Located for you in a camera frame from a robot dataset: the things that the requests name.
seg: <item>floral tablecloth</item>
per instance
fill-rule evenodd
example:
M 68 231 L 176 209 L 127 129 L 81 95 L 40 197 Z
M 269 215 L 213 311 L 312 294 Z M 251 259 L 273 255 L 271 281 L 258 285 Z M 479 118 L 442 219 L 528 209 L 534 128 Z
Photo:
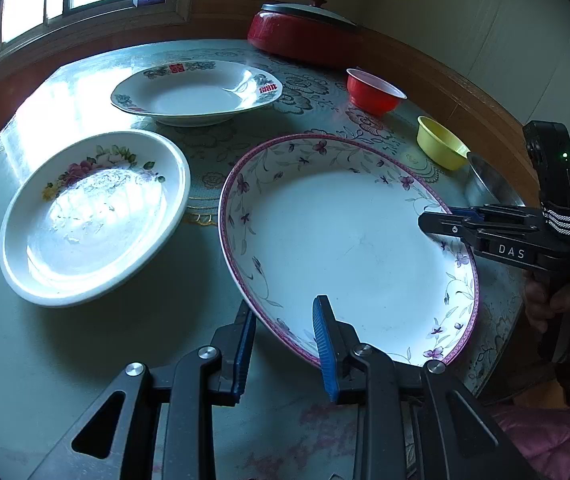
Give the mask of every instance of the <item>floral tablecloth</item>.
M 199 59 L 266 70 L 283 83 L 283 95 L 266 108 L 200 128 L 165 126 L 110 105 L 112 89 L 132 73 Z M 0 223 L 18 186 L 45 160 L 101 131 L 143 128 L 173 140 L 188 157 L 192 188 L 184 223 L 166 247 L 100 300 L 44 309 L 17 297 L 0 272 L 0 477 L 26 479 L 128 362 L 169 363 L 209 342 L 217 326 L 233 319 L 240 294 L 220 253 L 216 211 L 227 174 L 253 146 L 300 132 L 354 139 L 411 168 L 448 205 L 466 206 L 462 176 L 436 167 L 415 143 L 416 118 L 423 113 L 406 102 L 377 120 L 349 104 L 343 73 L 268 56 L 238 40 L 136 46 L 57 70 L 0 133 Z M 362 215 L 367 222 L 376 212 Z M 474 393 L 491 375 L 520 309 L 520 274 L 493 262 L 476 263 L 478 321 L 450 365 Z M 241 404 L 214 411 L 218 476 L 351 478 L 355 416 L 354 407 L 329 404 L 319 372 L 259 327 Z M 413 460 L 411 432 L 407 452 Z

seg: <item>hand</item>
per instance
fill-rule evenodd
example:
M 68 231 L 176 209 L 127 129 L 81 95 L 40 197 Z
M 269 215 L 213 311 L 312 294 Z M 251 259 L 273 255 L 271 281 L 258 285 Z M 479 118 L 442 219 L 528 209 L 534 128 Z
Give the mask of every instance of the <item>hand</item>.
M 534 280 L 531 272 L 526 272 L 523 301 L 530 325 L 540 333 L 545 333 L 548 319 L 570 311 L 570 283 L 556 292 L 550 300 L 547 286 Z

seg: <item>floral plate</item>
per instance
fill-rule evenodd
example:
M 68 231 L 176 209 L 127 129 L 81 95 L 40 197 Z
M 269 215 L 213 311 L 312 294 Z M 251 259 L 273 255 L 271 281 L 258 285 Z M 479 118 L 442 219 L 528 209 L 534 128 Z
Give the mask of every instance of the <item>floral plate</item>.
M 125 130 L 83 139 L 16 192 L 0 230 L 3 275 L 43 306 L 96 298 L 161 248 L 189 191 L 185 155 L 165 137 Z
M 269 72 L 231 61 L 155 66 L 120 82 L 110 99 L 124 112 L 170 126 L 208 126 L 268 105 L 283 85 Z
M 247 302 L 292 351 L 318 365 L 312 302 L 393 359 L 450 362 L 478 313 L 478 277 L 459 240 L 418 228 L 449 212 L 409 168 L 357 142 L 300 134 L 238 161 L 220 198 L 227 266 Z

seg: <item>metal bowl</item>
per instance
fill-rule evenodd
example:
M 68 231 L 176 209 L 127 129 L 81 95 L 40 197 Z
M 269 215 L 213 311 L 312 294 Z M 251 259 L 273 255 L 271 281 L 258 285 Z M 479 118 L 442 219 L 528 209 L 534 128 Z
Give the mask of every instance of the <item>metal bowl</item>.
M 469 204 L 525 205 L 510 183 L 494 170 L 478 153 L 467 153 L 469 173 L 465 182 L 465 197 Z

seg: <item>metal screw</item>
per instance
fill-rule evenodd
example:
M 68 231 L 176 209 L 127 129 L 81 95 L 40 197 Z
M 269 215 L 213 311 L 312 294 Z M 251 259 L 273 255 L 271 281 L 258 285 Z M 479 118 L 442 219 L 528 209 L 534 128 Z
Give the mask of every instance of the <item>metal screw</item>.
M 358 356 L 369 355 L 371 354 L 371 346 L 368 344 L 360 343 L 354 346 L 354 354 Z
M 125 367 L 125 373 L 131 377 L 141 375 L 145 371 L 143 363 L 130 363 Z
M 427 369 L 433 374 L 441 374 L 445 371 L 447 367 L 444 363 L 432 359 L 431 361 L 427 361 Z
M 213 346 L 204 346 L 199 348 L 199 357 L 201 359 L 211 359 L 216 355 L 216 352 L 218 352 L 218 350 Z

